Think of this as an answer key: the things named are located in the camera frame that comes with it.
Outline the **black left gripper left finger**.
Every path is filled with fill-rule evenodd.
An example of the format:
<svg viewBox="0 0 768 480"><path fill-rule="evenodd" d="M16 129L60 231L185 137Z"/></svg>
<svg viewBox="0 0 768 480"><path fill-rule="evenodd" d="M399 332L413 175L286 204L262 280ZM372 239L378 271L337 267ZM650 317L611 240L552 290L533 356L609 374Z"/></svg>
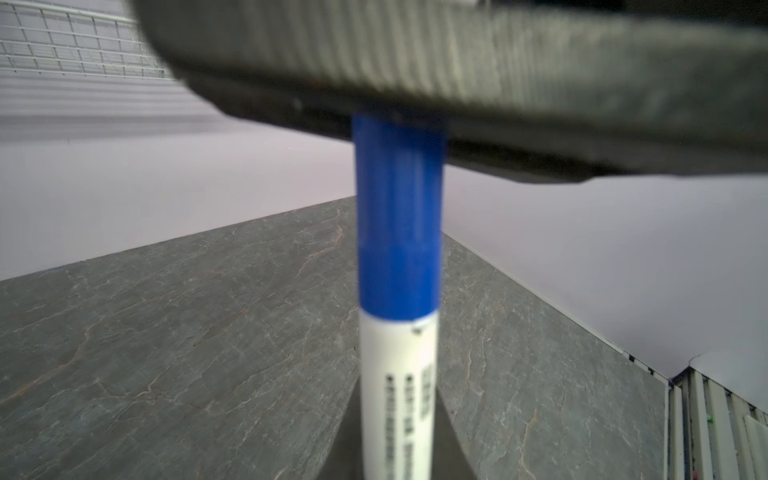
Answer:
<svg viewBox="0 0 768 480"><path fill-rule="evenodd" d="M360 380L357 380L317 480L363 480Z"/></svg>

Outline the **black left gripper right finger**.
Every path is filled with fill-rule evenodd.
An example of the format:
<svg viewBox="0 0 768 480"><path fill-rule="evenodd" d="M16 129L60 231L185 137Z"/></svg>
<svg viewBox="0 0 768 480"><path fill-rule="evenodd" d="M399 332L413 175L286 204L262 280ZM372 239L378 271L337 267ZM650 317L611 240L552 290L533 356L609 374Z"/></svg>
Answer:
<svg viewBox="0 0 768 480"><path fill-rule="evenodd" d="M431 479L477 479L467 456L462 450L439 389L436 390Z"/></svg>

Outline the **white marker blue end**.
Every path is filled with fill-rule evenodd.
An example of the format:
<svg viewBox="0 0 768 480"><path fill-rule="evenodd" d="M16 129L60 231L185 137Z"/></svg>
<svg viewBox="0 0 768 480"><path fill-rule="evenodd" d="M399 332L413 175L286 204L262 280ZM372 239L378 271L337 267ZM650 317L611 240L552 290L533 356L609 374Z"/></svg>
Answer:
<svg viewBox="0 0 768 480"><path fill-rule="evenodd" d="M445 138L352 120L362 461L366 479L429 479L434 451Z"/></svg>

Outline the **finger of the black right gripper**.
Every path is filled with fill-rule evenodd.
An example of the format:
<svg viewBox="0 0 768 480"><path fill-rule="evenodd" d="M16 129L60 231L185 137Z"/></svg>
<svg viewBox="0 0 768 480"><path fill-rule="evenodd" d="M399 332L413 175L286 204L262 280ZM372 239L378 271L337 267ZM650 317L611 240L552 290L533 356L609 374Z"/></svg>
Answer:
<svg viewBox="0 0 768 480"><path fill-rule="evenodd" d="M226 115L348 140L443 130L524 183L767 170L763 1L135 1L145 40Z"/></svg>

